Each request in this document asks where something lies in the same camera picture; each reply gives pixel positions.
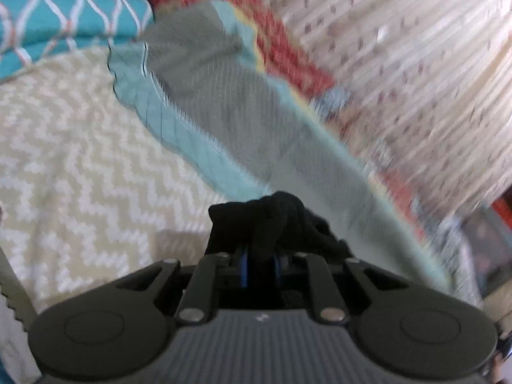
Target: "black cloth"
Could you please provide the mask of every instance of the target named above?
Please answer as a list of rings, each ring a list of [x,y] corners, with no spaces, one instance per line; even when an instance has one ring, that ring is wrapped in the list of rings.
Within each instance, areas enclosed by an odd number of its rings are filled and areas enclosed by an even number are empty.
[[[255,293],[254,302],[260,300],[259,292],[261,299],[271,300],[275,254],[315,253],[332,264],[352,256],[347,243],[336,239],[324,219],[287,192],[245,203],[213,205],[208,213],[213,228],[205,254],[234,254],[238,248],[248,247],[248,286]]]

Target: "teal pillow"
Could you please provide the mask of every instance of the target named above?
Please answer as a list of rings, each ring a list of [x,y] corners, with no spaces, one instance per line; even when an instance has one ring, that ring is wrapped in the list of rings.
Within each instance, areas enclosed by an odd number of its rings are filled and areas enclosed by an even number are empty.
[[[0,0],[0,79],[44,56],[125,43],[152,21],[146,0]]]

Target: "metal pin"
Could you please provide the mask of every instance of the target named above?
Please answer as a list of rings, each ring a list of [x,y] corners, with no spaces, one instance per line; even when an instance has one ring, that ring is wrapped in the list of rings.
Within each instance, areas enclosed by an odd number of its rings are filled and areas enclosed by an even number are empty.
[[[320,317],[328,322],[341,322],[345,316],[345,312],[339,308],[323,308],[320,312]]]
[[[204,318],[204,312],[197,308],[187,308],[183,309],[178,316],[185,322],[195,323]]]

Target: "screw head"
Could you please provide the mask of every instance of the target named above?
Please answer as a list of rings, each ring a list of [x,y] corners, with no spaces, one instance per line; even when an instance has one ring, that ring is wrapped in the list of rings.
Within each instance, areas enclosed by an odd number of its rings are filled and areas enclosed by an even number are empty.
[[[195,323],[204,318],[204,312],[197,308],[187,308],[183,309],[178,316],[185,322]]]
[[[328,322],[341,322],[346,316],[345,311],[340,308],[327,307],[320,312],[320,317]]]
[[[359,264],[361,262],[361,260],[358,259],[357,257],[349,257],[349,258],[345,259],[345,261],[347,263],[354,263],[354,264]]]
[[[217,253],[217,264],[221,267],[229,266],[231,261],[231,255],[226,252],[218,252]]]

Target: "blanket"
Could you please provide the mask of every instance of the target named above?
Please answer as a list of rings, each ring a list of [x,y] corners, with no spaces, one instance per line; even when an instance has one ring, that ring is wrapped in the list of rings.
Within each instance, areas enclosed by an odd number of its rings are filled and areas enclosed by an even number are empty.
[[[48,55],[137,37],[146,0],[0,0],[0,80]]]
[[[265,73],[256,30],[220,0],[162,16],[141,41],[112,48],[117,96],[229,198],[288,191],[357,256],[448,291],[443,270],[357,162],[287,82]]]
[[[167,257],[196,263],[225,202],[118,103],[107,57],[66,53],[0,86],[0,244],[38,312]]]

